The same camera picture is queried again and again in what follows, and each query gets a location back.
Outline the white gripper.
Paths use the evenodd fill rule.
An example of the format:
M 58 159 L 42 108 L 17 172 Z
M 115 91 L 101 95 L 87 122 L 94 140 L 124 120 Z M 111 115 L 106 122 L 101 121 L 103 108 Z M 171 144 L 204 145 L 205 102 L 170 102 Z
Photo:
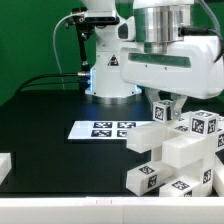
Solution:
M 185 36 L 169 44 L 165 55 L 145 53 L 141 43 L 126 43 L 120 52 L 121 77 L 148 87 L 150 105 L 160 100 L 158 90 L 171 92 L 171 118 L 178 120 L 187 96 L 208 99 L 224 90 L 223 60 L 216 61 L 219 48 L 217 36 Z

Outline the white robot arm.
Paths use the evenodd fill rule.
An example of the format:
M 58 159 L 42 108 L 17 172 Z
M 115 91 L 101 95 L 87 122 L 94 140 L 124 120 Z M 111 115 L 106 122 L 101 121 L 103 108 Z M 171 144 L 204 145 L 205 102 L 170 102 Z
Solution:
M 195 0 L 134 0 L 122 18 L 115 0 L 81 0 L 84 21 L 96 32 L 96 63 L 86 93 L 103 102 L 145 91 L 150 103 L 171 94 L 171 116 L 189 97 L 209 99 L 224 91 L 221 36 L 191 26 Z

